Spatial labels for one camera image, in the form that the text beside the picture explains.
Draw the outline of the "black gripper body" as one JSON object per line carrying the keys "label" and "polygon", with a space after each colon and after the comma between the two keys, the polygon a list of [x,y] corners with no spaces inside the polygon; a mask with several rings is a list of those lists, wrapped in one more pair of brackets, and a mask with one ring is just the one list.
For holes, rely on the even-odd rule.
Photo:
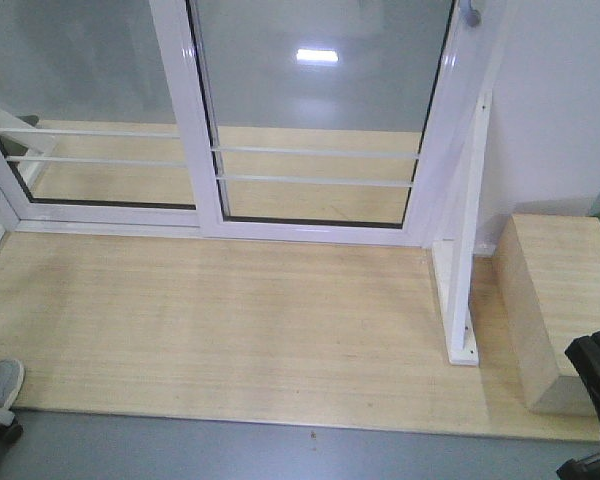
{"label": "black gripper body", "polygon": [[600,452],[581,459],[570,459],[561,465],[556,474],[566,480],[600,480]]}

